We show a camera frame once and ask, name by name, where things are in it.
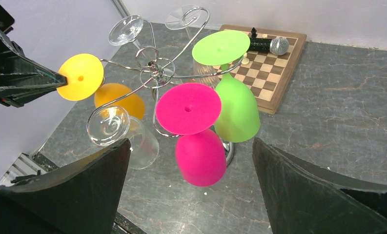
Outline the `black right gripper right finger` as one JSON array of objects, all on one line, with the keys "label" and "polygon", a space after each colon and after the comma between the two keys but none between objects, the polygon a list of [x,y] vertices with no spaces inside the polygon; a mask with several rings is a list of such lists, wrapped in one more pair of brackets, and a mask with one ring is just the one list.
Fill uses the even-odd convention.
[{"label": "black right gripper right finger", "polygon": [[387,185],[348,177],[255,138],[252,158],[275,234],[387,234]]}]

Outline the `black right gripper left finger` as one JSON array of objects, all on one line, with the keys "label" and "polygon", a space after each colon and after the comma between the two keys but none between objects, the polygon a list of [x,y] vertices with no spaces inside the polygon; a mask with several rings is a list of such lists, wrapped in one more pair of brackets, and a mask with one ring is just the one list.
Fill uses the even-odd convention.
[{"label": "black right gripper left finger", "polygon": [[0,234],[109,234],[129,159],[121,139],[42,175],[0,185]]}]

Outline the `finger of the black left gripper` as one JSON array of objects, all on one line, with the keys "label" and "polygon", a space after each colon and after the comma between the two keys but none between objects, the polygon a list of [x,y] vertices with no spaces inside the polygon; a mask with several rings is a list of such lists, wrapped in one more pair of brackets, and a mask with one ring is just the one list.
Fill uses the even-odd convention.
[{"label": "finger of the black left gripper", "polygon": [[15,94],[17,99],[52,92],[67,84],[66,77],[48,69],[23,55],[15,62],[16,68],[20,68],[22,78],[14,80],[19,92]]}]

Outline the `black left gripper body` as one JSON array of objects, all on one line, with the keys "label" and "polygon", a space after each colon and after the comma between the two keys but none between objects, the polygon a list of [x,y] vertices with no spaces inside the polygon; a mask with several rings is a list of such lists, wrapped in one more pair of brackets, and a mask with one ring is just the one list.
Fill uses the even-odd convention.
[{"label": "black left gripper body", "polygon": [[14,80],[23,77],[15,62],[20,60],[24,53],[6,35],[6,32],[12,30],[14,22],[14,18],[0,5],[0,104],[22,107],[24,104],[15,97],[20,90],[15,87]]}]

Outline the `orange plastic wine glass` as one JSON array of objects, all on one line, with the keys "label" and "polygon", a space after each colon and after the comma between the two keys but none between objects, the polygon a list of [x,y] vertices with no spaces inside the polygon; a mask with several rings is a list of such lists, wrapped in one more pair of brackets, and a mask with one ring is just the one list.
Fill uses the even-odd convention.
[{"label": "orange plastic wine glass", "polygon": [[92,54],[74,55],[60,67],[59,74],[66,77],[67,84],[57,88],[61,97],[80,101],[94,96],[96,108],[129,94],[132,90],[120,83],[105,83],[104,66]]}]

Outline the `pink plastic wine glass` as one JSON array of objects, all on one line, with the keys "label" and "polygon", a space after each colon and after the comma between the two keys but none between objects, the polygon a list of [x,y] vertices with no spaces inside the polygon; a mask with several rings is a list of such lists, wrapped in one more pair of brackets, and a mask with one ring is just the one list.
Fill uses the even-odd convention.
[{"label": "pink plastic wine glass", "polygon": [[221,111],[222,103],[216,91],[198,83],[169,89],[156,106],[159,124],[179,136],[176,163],[182,177],[194,186],[211,186],[225,174],[224,146],[211,130]]}]

